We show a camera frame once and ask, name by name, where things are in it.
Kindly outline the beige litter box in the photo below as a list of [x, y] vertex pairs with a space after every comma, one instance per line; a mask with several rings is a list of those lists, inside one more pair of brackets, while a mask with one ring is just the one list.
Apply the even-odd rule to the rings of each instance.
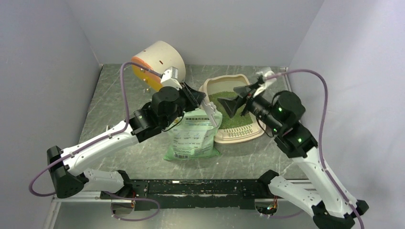
[[221, 125], [214, 137], [219, 144], [236, 144], [253, 140], [264, 134], [256, 118], [248, 113], [241, 116], [243, 107], [237, 110], [236, 115], [230, 118], [224, 107], [218, 102], [219, 97], [235, 98], [235, 87], [249, 85], [248, 78], [243, 74], [223, 75], [207, 79], [200, 87], [200, 91], [207, 94], [208, 102], [213, 102], [217, 110], [223, 115]]

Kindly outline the green cat litter bag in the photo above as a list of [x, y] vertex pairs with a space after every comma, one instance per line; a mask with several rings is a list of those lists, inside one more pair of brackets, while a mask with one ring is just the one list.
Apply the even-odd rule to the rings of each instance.
[[196, 109], [177, 118], [168, 130], [170, 145], [164, 160], [210, 158], [221, 153], [214, 146], [219, 127], [214, 127], [206, 112]]

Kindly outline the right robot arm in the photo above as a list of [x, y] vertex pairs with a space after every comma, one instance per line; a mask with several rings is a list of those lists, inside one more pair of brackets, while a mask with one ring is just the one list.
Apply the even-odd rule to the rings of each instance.
[[277, 147], [304, 172], [316, 189], [307, 191], [284, 179], [275, 171], [261, 176], [258, 192], [262, 197], [283, 198], [311, 216], [320, 229], [350, 229], [368, 210], [368, 204], [357, 200], [336, 178], [320, 156], [320, 143], [300, 123], [305, 113], [299, 97], [290, 91], [276, 93], [272, 101], [262, 97], [258, 85], [235, 87], [234, 98], [218, 98], [230, 117], [239, 108], [251, 113], [268, 126]]

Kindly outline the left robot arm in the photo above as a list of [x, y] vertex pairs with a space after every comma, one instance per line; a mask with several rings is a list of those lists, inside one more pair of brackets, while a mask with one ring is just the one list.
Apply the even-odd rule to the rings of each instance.
[[206, 94], [181, 83], [179, 90], [164, 86], [150, 102], [113, 128], [77, 146], [47, 150], [51, 179], [58, 198], [69, 198], [81, 191], [102, 191], [127, 198], [133, 182], [123, 170], [105, 172], [90, 165], [128, 146], [159, 135], [186, 112], [197, 109]]

